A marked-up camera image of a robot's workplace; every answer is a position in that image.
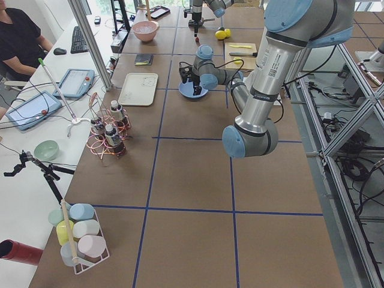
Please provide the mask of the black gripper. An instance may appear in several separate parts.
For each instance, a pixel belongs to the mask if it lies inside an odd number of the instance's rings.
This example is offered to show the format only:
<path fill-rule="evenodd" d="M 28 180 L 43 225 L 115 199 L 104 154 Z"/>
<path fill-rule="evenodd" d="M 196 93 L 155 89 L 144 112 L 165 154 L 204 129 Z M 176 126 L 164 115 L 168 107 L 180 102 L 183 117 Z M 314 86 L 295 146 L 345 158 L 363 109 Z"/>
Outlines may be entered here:
<path fill-rule="evenodd" d="M 194 74 L 191 76 L 191 81 L 193 82 L 193 95 L 200 95 L 202 92 L 202 87 L 200 86 L 200 77 Z"/>
<path fill-rule="evenodd" d="M 194 27 L 194 36 L 197 37 L 199 32 L 199 23 L 202 19 L 201 13 L 192 13 L 192 21 L 193 21 L 193 27 Z"/>

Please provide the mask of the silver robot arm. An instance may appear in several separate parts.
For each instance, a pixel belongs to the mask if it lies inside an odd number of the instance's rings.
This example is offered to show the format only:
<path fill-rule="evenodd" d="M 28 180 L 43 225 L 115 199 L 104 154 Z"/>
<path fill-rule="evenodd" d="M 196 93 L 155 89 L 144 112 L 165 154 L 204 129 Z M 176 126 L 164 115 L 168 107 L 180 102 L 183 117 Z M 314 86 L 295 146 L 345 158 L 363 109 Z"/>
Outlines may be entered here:
<path fill-rule="evenodd" d="M 209 45 L 198 48 L 192 77 L 207 90 L 227 86 L 241 111 L 233 125 L 223 130 L 223 146 L 230 157 L 261 156 L 275 149 L 278 131 L 269 113 L 295 55 L 304 48 L 347 41 L 352 36 L 354 10 L 354 1 L 269 1 L 256 66 L 246 83 L 240 72 L 214 65 Z"/>
<path fill-rule="evenodd" d="M 225 14 L 226 9 L 231 7 L 235 2 L 235 0 L 193 0 L 191 6 L 191 15 L 193 21 L 194 36 L 197 37 L 199 32 L 199 23 L 202 20 L 203 3 L 205 3 L 210 8 L 216 18 L 220 18 Z"/>

